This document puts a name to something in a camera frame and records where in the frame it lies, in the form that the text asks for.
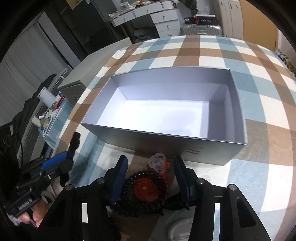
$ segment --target open cardboard box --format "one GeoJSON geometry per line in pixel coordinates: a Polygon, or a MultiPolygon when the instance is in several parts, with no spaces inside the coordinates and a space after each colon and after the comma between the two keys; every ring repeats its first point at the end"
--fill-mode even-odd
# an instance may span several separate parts
{"type": "Polygon", "coordinates": [[[229,69],[168,67],[112,76],[81,124],[108,144],[217,165],[247,144],[229,69]]]}

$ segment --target luggage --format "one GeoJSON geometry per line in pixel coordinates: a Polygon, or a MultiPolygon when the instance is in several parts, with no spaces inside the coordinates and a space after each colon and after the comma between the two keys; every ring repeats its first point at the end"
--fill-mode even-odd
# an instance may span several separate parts
{"type": "Polygon", "coordinates": [[[214,35],[223,36],[222,28],[218,25],[186,24],[181,27],[181,35],[214,35]]]}

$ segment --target white cup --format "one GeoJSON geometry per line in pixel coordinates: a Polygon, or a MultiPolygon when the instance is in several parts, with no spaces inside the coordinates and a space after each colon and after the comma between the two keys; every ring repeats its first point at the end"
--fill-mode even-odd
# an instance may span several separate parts
{"type": "Polygon", "coordinates": [[[45,87],[38,94],[38,98],[49,108],[56,102],[55,96],[45,87]]]}
{"type": "Polygon", "coordinates": [[[31,121],[34,125],[40,127],[41,124],[40,124],[40,120],[39,118],[37,118],[36,116],[33,117],[32,121],[31,121]]]}

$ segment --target desk drawer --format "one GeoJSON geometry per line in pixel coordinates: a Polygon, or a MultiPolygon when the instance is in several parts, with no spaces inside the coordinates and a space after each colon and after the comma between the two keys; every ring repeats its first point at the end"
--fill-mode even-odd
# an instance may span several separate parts
{"type": "Polygon", "coordinates": [[[135,14],[133,13],[133,11],[131,11],[131,12],[127,12],[125,14],[122,14],[121,16],[119,16],[117,18],[114,18],[113,20],[111,20],[111,22],[112,22],[113,26],[116,27],[116,26],[126,23],[128,21],[131,21],[135,18],[136,18],[135,14]]]}
{"type": "Polygon", "coordinates": [[[157,29],[157,32],[163,32],[168,30],[180,29],[181,25],[179,23],[179,20],[173,20],[162,23],[156,23],[155,27],[157,29]]]}
{"type": "Polygon", "coordinates": [[[163,11],[163,6],[161,5],[161,2],[151,3],[146,6],[135,8],[135,10],[133,10],[137,18],[146,14],[159,11],[163,11]]]}
{"type": "Polygon", "coordinates": [[[151,18],[154,23],[161,23],[161,22],[165,22],[165,21],[178,20],[179,13],[180,13],[179,9],[167,10],[167,11],[151,14],[151,18]]]}
{"type": "Polygon", "coordinates": [[[181,30],[180,29],[174,29],[174,30],[159,32],[158,34],[159,34],[160,38],[179,36],[181,34],[181,30]]]}

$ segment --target table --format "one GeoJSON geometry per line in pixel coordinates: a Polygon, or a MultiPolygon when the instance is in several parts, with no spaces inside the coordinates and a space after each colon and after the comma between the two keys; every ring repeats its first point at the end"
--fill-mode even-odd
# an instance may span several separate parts
{"type": "MultiPolygon", "coordinates": [[[[57,153],[67,149],[74,131],[81,133],[71,183],[89,184],[114,167],[120,155],[128,158],[128,175],[143,169],[149,156],[105,144],[80,122],[110,76],[170,66],[231,69],[246,121],[248,145],[225,166],[192,162],[186,165],[213,185],[236,184],[271,239],[284,240],[296,223],[296,83],[273,52],[242,40],[177,36],[148,40],[117,51],[98,70],[59,135],[57,153]]],[[[168,179],[176,182],[172,168],[168,179]]],[[[166,240],[169,226],[193,217],[193,213],[194,208],[166,211],[163,217],[119,218],[123,240],[166,240]]],[[[218,240],[216,228],[214,240],[218,240]]]]}

